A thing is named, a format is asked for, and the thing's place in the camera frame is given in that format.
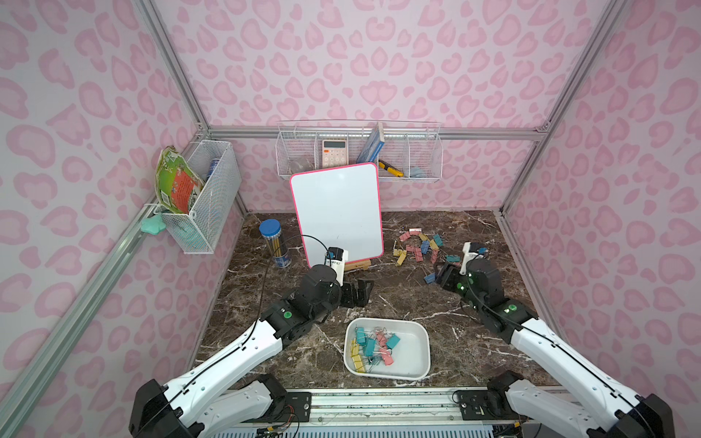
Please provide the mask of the teal binder clip lone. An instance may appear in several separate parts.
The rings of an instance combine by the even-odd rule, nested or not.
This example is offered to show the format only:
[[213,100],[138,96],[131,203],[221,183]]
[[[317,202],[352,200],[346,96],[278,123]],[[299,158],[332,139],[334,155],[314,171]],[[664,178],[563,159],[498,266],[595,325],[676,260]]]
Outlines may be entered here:
[[358,345],[364,346],[367,342],[367,337],[364,331],[364,328],[357,327],[355,329],[355,341],[357,342]]

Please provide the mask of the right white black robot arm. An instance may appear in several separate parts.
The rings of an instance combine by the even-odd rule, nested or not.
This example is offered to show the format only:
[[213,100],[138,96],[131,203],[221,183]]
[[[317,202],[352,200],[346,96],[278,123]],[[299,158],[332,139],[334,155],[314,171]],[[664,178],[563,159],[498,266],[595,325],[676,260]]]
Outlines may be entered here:
[[434,264],[434,282],[458,294],[491,333],[533,359],[573,396],[565,401],[516,372],[487,384],[487,413],[518,414],[563,437],[673,437],[674,415],[659,396],[642,396],[588,361],[528,306],[504,294],[500,272],[477,257]]

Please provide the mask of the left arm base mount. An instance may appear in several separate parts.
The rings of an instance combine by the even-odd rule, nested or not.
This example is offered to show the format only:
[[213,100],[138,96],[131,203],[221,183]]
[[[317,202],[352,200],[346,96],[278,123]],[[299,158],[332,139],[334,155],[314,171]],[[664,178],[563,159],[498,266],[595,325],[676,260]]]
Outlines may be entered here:
[[246,423],[286,423],[290,418],[294,422],[308,423],[311,402],[311,392],[288,392],[284,399],[275,399],[262,416]]

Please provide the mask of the large teal binder clip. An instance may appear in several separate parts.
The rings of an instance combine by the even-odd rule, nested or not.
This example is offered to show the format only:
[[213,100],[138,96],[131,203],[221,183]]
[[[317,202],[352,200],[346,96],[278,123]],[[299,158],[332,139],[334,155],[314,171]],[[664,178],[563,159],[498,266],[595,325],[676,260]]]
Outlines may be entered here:
[[394,350],[400,342],[400,337],[396,334],[390,336],[386,341],[386,348],[389,350]]

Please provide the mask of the yellow binder clip pile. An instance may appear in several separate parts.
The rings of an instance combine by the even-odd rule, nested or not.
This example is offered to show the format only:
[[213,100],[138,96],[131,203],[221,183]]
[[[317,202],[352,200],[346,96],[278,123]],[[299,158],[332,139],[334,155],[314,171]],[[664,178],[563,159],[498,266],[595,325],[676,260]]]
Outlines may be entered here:
[[407,251],[406,250],[396,250],[394,252],[394,255],[397,257],[396,266],[401,266],[405,262],[405,259],[407,258]]

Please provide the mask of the yellow binder clip lone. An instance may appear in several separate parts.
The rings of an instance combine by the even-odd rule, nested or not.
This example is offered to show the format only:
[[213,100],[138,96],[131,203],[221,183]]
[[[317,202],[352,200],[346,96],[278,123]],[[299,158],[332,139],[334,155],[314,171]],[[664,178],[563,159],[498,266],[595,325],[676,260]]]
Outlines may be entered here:
[[356,372],[358,372],[358,373],[365,373],[366,372],[365,363],[363,361],[363,356],[361,356],[360,354],[352,356],[352,363],[354,366],[354,370]]

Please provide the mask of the white plastic storage tray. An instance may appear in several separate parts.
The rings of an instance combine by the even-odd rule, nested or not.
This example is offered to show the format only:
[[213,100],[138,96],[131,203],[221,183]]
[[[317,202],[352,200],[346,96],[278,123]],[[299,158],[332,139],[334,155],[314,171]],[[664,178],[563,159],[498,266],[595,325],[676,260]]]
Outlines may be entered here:
[[[367,342],[360,346],[355,341],[355,329],[364,328]],[[394,350],[386,348],[387,339],[396,334],[400,342]],[[386,366],[381,354],[392,354],[394,363]],[[360,354],[365,373],[354,370],[352,356]],[[399,319],[354,319],[346,328],[343,362],[354,375],[377,379],[420,381],[431,370],[431,347],[427,330],[414,321]]]

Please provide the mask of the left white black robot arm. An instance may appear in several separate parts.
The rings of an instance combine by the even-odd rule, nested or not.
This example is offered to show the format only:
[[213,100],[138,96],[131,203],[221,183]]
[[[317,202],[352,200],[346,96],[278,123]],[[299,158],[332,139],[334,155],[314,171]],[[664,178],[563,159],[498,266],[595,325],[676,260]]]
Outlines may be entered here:
[[334,310],[363,308],[374,282],[339,282],[331,266],[316,265],[282,298],[263,310],[235,341],[199,366],[135,395],[128,430],[133,437],[213,437],[239,423],[275,422],[288,393],[270,374],[232,387],[258,365],[323,324]]

